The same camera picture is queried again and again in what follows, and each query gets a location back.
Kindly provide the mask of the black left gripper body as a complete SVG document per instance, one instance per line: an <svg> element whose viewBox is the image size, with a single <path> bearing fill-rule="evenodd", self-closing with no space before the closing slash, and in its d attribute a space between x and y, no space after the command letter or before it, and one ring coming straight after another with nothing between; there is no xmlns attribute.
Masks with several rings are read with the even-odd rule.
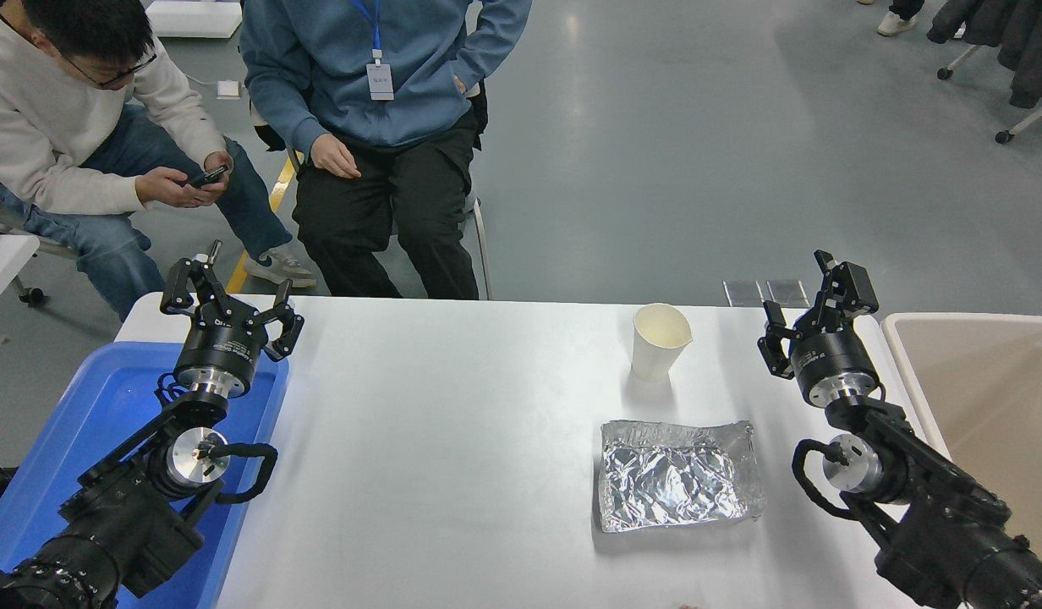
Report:
<svg viewBox="0 0 1042 609"><path fill-rule="evenodd" d="M266 343L265 328L193 322L176 363L176 379L189 387L205 371L219 370L233 377L235 387L249 387Z"/></svg>

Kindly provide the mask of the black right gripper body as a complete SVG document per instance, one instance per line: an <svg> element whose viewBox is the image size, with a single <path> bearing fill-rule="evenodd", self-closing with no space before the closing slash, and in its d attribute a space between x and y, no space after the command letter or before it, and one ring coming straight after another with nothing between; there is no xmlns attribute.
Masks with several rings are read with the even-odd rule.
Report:
<svg viewBox="0 0 1042 609"><path fill-rule="evenodd" d="M789 362L799 388L814 388L826 377L855 373L878 385L878 374L862 340L851 328L804 337L789 343Z"/></svg>

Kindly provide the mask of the person's right hand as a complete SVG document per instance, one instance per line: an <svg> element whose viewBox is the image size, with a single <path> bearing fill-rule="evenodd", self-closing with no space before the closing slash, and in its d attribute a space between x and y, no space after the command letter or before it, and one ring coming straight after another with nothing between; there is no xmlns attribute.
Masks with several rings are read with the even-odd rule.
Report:
<svg viewBox="0 0 1042 609"><path fill-rule="evenodd" d="M317 169L327 171L337 178L362 177L354 155L334 133L317 136L311 146L311 161Z"/></svg>
<svg viewBox="0 0 1042 609"><path fill-rule="evenodd" d="M189 185L188 174L174 168L154 168L134 178L139 201L162 203L172 208L210 206L221 196L222 184L208 184L203 188Z"/></svg>

